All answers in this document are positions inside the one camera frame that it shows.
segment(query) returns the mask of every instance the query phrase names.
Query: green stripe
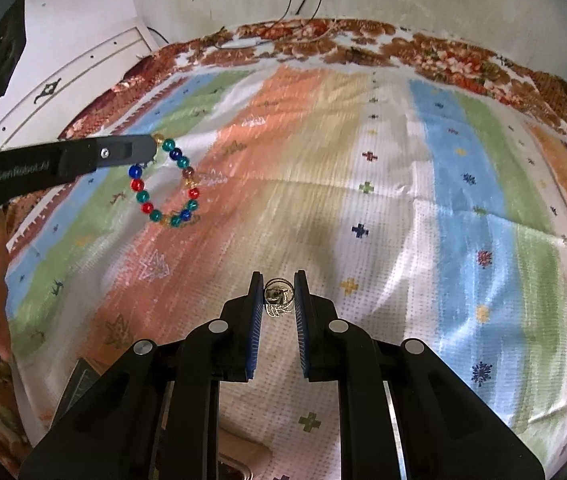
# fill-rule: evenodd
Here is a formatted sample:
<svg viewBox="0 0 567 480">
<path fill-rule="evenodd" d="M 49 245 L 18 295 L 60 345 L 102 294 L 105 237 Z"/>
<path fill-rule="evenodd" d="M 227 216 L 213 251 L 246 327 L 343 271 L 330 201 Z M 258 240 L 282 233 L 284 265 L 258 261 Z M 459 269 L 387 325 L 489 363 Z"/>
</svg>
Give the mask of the green stripe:
<svg viewBox="0 0 567 480">
<path fill-rule="evenodd" d="M 567 292 L 560 279 L 559 252 L 548 236 L 553 235 L 548 207 L 519 163 L 517 148 L 486 104 L 460 93 L 457 99 L 495 168 L 505 196 L 506 220 L 515 229 L 524 302 L 521 326 L 529 353 L 513 420 L 513 430 L 521 434 L 527 430 L 531 416 L 549 412 L 561 394 Z"/>
<path fill-rule="evenodd" d="M 162 121 L 161 129 L 167 130 L 172 138 L 188 133 L 210 113 L 220 101 L 223 93 L 245 78 L 251 72 L 222 72 L 208 85 L 193 92 L 170 113 L 170 121 Z M 206 110 L 196 115 L 193 110 Z M 149 165 L 144 170 L 144 178 L 151 176 L 160 166 L 167 154 L 157 152 L 157 164 Z M 51 294 L 50 284 L 54 280 L 62 282 L 71 276 L 76 266 L 90 251 L 90 242 L 85 246 L 77 246 L 77 242 L 87 237 L 97 240 L 108 234 L 116 233 L 116 219 L 124 208 L 136 207 L 134 192 L 129 188 L 128 168 L 112 168 L 102 184 L 94 190 L 94 194 L 76 219 L 68 228 L 64 237 L 48 251 L 45 261 L 37 266 L 32 278 L 32 285 L 20 304 L 16 317 L 10 321 L 12 350 L 20 358 L 25 358 L 43 343 L 41 333 L 45 333 L 54 318 L 59 298 Z M 123 191 L 125 198 L 110 204 L 113 195 Z"/>
</svg>

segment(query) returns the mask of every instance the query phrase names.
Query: green cross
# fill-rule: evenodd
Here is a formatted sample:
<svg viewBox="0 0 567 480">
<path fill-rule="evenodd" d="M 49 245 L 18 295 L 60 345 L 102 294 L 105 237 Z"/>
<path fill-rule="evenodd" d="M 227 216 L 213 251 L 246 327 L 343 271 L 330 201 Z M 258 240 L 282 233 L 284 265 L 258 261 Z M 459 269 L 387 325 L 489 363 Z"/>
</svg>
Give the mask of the green cross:
<svg viewBox="0 0 567 480">
<path fill-rule="evenodd" d="M 368 194 L 371 191 L 374 191 L 374 186 L 371 186 L 369 181 L 366 180 L 366 182 L 364 184 L 359 184 L 359 191 L 362 191 L 365 194 Z"/>
<path fill-rule="evenodd" d="M 303 431 L 306 433 L 311 433 L 313 428 L 319 428 L 321 426 L 321 421 L 317 420 L 316 413 L 308 413 L 308 416 L 299 417 L 299 423 L 303 424 Z"/>
</svg>

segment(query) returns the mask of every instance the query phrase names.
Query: bedsheet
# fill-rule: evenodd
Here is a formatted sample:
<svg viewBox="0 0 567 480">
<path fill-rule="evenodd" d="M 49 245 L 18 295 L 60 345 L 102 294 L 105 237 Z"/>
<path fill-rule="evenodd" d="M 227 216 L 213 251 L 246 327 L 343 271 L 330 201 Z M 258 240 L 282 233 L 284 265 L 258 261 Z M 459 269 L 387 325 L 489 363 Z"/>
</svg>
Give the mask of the bedsheet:
<svg viewBox="0 0 567 480">
<path fill-rule="evenodd" d="M 62 138 L 176 139 L 199 208 L 148 221 L 127 168 L 22 202 L 7 313 L 33 444 L 79 357 L 183 338 L 253 270 L 304 269 L 374 338 L 424 340 L 550 477 L 567 458 L 567 116 L 538 87 L 484 49 L 357 20 L 221 30 L 143 60 Z M 166 153 L 144 179 L 180 209 Z M 263 318 L 255 378 L 222 385 L 220 423 L 272 449 L 263 478 L 340 478 L 337 388 L 303 380 L 294 315 Z"/>
</svg>

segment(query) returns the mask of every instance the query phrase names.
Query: beaded bracelet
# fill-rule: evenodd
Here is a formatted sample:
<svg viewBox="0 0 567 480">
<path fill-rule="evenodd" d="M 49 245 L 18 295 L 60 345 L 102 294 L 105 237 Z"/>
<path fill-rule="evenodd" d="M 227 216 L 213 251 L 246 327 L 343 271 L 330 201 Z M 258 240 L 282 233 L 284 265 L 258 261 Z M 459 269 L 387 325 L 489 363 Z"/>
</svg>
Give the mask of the beaded bracelet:
<svg viewBox="0 0 567 480">
<path fill-rule="evenodd" d="M 190 188 L 188 190 L 188 201 L 179 213 L 164 214 L 159 211 L 159 209 L 155 209 L 153 203 L 150 202 L 150 193 L 144 189 L 145 183 L 141 179 L 143 168 L 138 164 L 134 164 L 128 170 L 128 175 L 130 175 L 132 179 L 130 188 L 137 192 L 137 202 L 141 204 L 141 211 L 149 215 L 151 221 L 161 222 L 163 225 L 170 224 L 172 227 L 179 227 L 182 222 L 190 220 L 192 218 L 192 212 L 199 207 L 199 203 L 197 202 L 199 189 L 196 187 L 194 169 L 190 166 L 190 159 L 183 155 L 183 152 L 177 148 L 174 139 L 165 139 L 161 135 L 155 135 L 153 137 L 156 143 L 161 145 L 164 152 L 168 152 L 170 158 L 183 170 L 183 178 Z"/>
</svg>

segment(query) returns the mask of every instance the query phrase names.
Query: metal ring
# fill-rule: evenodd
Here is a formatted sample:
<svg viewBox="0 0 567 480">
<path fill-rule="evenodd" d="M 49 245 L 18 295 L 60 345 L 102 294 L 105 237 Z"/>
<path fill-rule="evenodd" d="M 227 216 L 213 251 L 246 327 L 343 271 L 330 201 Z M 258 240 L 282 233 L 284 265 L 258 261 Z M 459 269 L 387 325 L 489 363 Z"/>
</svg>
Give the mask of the metal ring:
<svg viewBox="0 0 567 480">
<path fill-rule="evenodd" d="M 283 316 L 294 309 L 294 286 L 283 278 L 273 278 L 263 287 L 263 298 L 268 316 Z"/>
</svg>

